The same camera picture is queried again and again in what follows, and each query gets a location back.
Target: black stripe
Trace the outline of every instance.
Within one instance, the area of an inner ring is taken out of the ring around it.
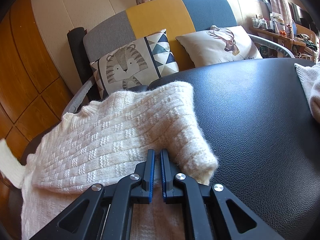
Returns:
[[[158,77],[161,78],[159,69],[158,69],[158,67],[156,66],[155,58],[154,58],[153,55],[152,55],[152,51],[151,51],[151,48],[150,48],[150,46],[149,46],[149,42],[148,42],[148,40],[147,40],[147,37],[144,37],[144,40],[145,40],[145,42],[146,42],[147,48],[148,48],[148,50],[149,50],[149,54],[150,54],[150,56],[151,56],[151,59],[152,59],[153,65],[154,65],[154,67],[155,67],[155,69],[156,69],[156,72],[157,72],[157,74],[158,74]]]
[[[108,94],[108,92],[107,92],[107,90],[106,90],[106,87],[104,86],[103,79],[102,79],[102,76],[101,76],[99,62],[100,62],[100,59],[98,59],[98,71],[99,71],[99,76],[100,76],[101,84],[102,84],[102,86],[103,86],[104,91],[106,92],[106,94],[107,94],[107,96],[108,96],[109,94]]]

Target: deer antler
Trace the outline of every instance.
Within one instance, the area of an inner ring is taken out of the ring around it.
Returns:
[[[225,29],[225,32],[231,38],[231,41],[234,40],[235,35],[233,34],[233,32],[231,30]]]
[[[221,36],[218,36],[217,34],[215,34],[214,30],[211,30],[211,31],[207,31],[208,35],[210,35],[211,37],[213,37],[215,39],[223,40],[224,42],[227,41],[225,38],[222,38]]]

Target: yellow sofa cushion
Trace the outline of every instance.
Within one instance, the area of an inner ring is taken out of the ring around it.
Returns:
[[[190,15],[182,0],[153,0],[126,10],[137,39],[167,29],[170,49],[179,70],[194,68],[188,53],[176,36],[195,32]]]

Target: wooden table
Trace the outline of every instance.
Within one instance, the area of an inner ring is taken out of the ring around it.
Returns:
[[[304,48],[306,46],[306,44],[303,41],[293,40],[293,39],[290,39],[290,38],[288,38],[287,36],[284,36],[284,35],[271,33],[271,32],[268,32],[266,30],[253,28],[253,27],[249,27],[249,29],[254,35],[258,35],[258,33],[261,33],[261,34],[268,35],[268,36],[272,37],[273,38],[273,42],[275,42],[275,43],[279,43],[278,40],[283,41],[283,46],[286,47],[287,49],[291,50],[291,51],[292,51],[292,45],[298,45],[298,46],[300,46],[300,47],[298,47],[299,48],[298,52],[303,53]]]

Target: sweater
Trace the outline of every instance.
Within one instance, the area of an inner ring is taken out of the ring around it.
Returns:
[[[304,67],[297,63],[294,65],[297,68],[297,74],[308,100],[311,114],[320,123],[320,63],[313,67]]]
[[[66,113],[25,167],[1,141],[0,170],[22,190],[22,239],[31,238],[92,184],[117,183],[146,160],[148,149],[161,148],[199,183],[208,184],[217,169],[217,158],[198,127],[188,83],[142,93],[117,91],[77,114]],[[163,203],[159,174],[157,155],[153,202],[134,206],[133,240],[184,239],[181,208]]]

